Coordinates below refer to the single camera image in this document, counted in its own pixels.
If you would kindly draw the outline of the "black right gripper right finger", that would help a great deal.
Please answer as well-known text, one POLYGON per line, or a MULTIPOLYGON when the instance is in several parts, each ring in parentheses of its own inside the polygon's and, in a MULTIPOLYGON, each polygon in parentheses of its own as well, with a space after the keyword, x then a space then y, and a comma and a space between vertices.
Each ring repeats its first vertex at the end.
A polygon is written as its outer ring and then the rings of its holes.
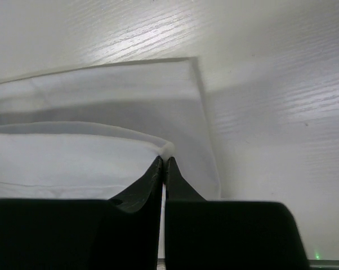
POLYGON ((288 208, 280 202, 208 201, 166 164, 167 269, 308 269, 288 208))

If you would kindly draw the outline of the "white skirt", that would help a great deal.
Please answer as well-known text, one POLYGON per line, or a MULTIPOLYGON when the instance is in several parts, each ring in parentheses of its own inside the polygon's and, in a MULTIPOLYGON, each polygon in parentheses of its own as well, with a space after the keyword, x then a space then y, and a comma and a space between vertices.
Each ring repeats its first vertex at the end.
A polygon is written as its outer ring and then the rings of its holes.
POLYGON ((155 158, 220 197, 191 60, 92 67, 0 84, 0 198, 108 199, 155 158))

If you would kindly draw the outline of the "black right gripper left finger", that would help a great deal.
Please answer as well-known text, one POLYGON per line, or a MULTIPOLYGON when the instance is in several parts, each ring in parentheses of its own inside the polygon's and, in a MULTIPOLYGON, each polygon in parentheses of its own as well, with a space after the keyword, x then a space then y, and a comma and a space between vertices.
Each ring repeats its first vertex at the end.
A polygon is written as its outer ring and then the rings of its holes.
POLYGON ((0 199, 0 269, 156 269, 162 169, 107 200, 0 199))

